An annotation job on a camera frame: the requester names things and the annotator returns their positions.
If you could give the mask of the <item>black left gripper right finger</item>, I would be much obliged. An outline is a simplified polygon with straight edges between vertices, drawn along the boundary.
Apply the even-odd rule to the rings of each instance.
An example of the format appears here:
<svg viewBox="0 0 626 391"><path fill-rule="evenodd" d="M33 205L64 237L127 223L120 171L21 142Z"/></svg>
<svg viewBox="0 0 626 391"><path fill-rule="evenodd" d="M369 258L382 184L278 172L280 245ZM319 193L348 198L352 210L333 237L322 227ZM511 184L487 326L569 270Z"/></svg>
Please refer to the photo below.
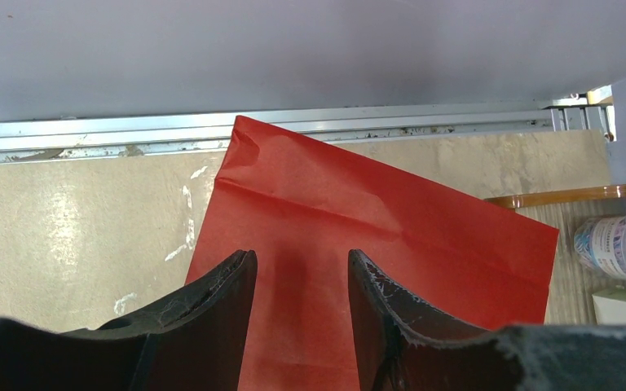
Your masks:
<svg viewBox="0 0 626 391"><path fill-rule="evenodd" d="M363 390L626 390L626 326L488 331L408 291L358 249L348 293Z"/></svg>

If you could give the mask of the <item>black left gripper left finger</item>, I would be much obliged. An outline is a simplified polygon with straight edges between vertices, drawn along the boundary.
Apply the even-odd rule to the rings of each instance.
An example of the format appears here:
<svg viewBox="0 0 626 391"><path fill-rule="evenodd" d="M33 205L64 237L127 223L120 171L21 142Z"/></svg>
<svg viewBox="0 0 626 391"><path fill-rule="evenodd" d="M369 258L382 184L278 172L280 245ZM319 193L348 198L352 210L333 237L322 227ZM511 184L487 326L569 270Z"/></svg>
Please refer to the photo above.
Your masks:
<svg viewBox="0 0 626 391"><path fill-rule="evenodd" d="M239 250L95 330L0 318L0 390L235 390L258 262Z"/></svg>

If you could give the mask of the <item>red paper bag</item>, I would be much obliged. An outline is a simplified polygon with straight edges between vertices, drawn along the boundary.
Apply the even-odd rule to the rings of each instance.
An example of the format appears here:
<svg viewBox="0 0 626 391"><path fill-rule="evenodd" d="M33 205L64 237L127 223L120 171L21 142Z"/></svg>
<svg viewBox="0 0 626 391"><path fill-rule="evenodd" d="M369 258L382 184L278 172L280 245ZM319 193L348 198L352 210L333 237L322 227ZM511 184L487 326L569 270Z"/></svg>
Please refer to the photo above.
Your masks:
<svg viewBox="0 0 626 391"><path fill-rule="evenodd" d="M258 275L241 390L352 390L348 253L487 329L542 323L558 230L256 121L235 119L187 280L236 250Z"/></svg>

